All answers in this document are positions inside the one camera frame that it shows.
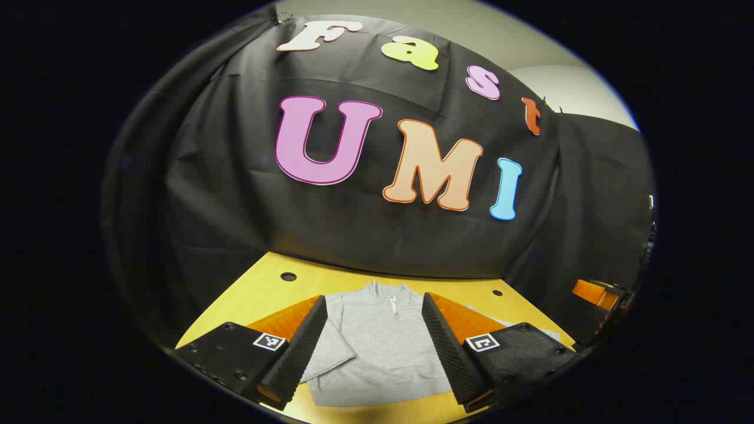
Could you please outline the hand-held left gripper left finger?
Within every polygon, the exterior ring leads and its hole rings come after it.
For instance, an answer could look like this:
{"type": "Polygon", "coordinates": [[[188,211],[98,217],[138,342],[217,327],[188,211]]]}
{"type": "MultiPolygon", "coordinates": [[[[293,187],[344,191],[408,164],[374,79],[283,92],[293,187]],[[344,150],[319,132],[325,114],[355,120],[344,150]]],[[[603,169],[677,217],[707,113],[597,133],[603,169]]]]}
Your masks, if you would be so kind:
{"type": "Polygon", "coordinates": [[[177,354],[241,397],[283,410],[326,322],[326,299],[313,296],[251,324],[225,322],[177,348],[177,354]]]}

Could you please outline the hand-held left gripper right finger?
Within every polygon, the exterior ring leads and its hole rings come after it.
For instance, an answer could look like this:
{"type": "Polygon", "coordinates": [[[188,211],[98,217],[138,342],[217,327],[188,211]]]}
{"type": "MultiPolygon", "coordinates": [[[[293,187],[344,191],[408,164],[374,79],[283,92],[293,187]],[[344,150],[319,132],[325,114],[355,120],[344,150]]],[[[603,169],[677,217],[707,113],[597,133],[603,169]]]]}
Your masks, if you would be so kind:
{"type": "Polygon", "coordinates": [[[579,358],[530,323],[506,326],[436,293],[425,293],[422,317],[456,402],[467,413],[519,402],[579,358]]]}

